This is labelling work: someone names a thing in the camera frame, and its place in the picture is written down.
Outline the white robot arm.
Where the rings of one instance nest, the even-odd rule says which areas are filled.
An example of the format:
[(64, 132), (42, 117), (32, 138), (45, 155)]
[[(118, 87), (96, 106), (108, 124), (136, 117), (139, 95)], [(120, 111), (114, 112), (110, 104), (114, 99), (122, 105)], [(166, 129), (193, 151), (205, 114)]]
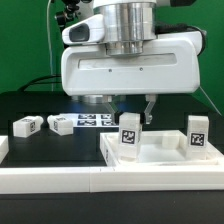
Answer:
[(93, 0), (90, 16), (62, 31), (63, 90), (84, 98), (100, 95), (114, 120), (119, 119), (114, 96), (143, 95), (148, 105), (141, 120), (149, 123), (159, 94), (192, 93), (200, 86), (205, 32), (155, 23), (156, 8), (195, 1)]

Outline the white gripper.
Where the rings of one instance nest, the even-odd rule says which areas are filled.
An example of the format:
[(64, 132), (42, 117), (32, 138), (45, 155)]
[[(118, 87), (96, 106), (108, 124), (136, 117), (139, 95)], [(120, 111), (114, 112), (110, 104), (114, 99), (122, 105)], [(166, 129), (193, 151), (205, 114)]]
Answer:
[[(160, 35), (144, 42), (143, 52), (134, 56), (108, 56), (103, 45), (69, 47), (61, 59), (62, 87), (69, 95), (149, 94), (144, 123), (150, 124), (155, 94), (192, 93), (199, 87), (201, 49), (199, 32)], [(103, 104), (118, 124), (113, 97), (103, 96)]]

